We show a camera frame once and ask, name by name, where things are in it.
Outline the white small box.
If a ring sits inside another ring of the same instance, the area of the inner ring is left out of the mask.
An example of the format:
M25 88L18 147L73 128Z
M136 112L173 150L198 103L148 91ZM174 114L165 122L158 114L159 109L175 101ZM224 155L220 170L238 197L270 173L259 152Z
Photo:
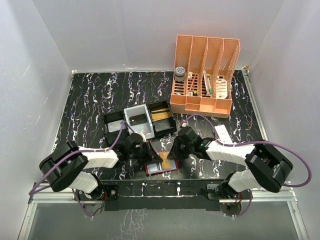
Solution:
M217 125L214 127L214 129L216 130L218 139L220 142L224 143L224 144L232 144L233 141L231 139L231 136L229 134L229 132L227 131L227 128L225 127L224 124L222 125Z

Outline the grey plastic tray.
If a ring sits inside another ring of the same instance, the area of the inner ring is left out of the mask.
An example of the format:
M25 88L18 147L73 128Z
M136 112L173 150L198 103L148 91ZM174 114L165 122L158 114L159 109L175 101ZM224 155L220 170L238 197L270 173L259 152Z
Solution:
M155 137L153 122L146 104L128 107L123 110L125 121L130 126L130 134L143 133L147 140Z

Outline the black open tray box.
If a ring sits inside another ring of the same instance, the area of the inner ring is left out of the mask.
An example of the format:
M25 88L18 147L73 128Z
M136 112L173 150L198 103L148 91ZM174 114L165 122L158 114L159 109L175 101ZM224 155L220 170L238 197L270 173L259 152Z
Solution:
M151 117L155 138L161 138L177 131L176 119L170 103L166 100L148 103L147 109Z

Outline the red leather card holder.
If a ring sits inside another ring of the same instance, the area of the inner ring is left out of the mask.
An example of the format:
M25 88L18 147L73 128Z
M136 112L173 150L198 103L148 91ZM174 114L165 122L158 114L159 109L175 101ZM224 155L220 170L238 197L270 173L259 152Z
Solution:
M159 175L162 173L168 173L178 170L179 163L175 159L169 159L169 152L158 152L158 155L162 158L160 163L150 163L145 166L145 172L147 176Z

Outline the orange plastic file organizer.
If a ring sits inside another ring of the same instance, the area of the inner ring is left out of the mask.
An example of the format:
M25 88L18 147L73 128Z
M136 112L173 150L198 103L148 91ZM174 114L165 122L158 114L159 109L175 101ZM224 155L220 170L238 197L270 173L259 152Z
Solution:
M240 55L237 38L178 35L176 67L185 68L183 82L174 80L170 95L171 109L176 114L201 114L226 119L233 104L231 82ZM228 96L216 98L216 80L227 80Z

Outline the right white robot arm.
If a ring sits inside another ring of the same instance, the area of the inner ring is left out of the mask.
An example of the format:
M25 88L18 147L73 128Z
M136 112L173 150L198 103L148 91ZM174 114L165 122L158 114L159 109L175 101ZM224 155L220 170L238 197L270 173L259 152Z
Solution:
M177 133L167 157L182 161L190 155L247 167L230 173L221 184L207 190L211 195L224 198L259 187L278 193L293 170L293 164L272 145L223 146L211 137L201 138L191 127L185 126Z

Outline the black card in grey tray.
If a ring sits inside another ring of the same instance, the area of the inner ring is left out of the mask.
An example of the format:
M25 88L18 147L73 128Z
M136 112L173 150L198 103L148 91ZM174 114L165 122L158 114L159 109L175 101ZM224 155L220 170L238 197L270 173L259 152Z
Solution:
M145 113L134 115L129 117L129 123L131 126L142 125L148 122L147 115Z

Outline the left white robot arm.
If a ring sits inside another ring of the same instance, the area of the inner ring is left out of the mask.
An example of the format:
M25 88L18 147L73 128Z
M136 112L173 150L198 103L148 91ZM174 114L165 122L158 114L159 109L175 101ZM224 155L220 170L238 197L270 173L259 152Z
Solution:
M39 169L54 192L73 188L91 194L99 183L84 169L112 169L118 162L130 159L141 166L163 162L145 134L134 132L125 138L118 135L108 148L87 148L75 141L62 143L40 162Z

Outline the black front mounting rail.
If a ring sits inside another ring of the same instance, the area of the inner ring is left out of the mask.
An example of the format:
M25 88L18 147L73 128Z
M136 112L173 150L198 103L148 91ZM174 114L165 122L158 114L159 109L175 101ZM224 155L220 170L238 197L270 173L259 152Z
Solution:
M209 199L204 190L219 180L104 180L107 192L105 211L193 210L220 211L218 198Z

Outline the small round jar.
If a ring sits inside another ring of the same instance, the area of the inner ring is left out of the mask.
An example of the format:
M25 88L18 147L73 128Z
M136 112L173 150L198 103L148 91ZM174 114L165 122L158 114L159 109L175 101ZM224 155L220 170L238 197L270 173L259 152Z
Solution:
M186 69L182 66L178 66L174 70L174 80L176 82L183 82L185 80Z

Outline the white label packet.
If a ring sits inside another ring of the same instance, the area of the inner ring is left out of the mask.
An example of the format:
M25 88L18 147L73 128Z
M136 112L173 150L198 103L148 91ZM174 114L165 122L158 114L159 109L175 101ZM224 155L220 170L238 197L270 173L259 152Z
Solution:
M224 78L218 78L215 81L215 96L217 99L226 99L228 97L228 82Z

